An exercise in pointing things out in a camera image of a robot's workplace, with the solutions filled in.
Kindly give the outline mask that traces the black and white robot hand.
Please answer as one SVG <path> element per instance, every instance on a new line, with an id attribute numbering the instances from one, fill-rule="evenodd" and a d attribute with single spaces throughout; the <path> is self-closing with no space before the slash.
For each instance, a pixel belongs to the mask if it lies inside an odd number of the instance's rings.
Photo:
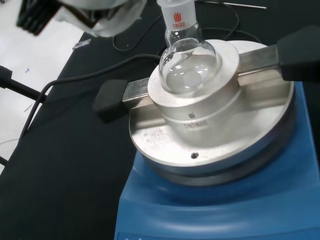
<path id="1" fill-rule="evenodd" d="M 109 38 L 138 20 L 146 4 L 146 0 L 23 0 L 16 26 L 38 36 L 55 19 Z"/>

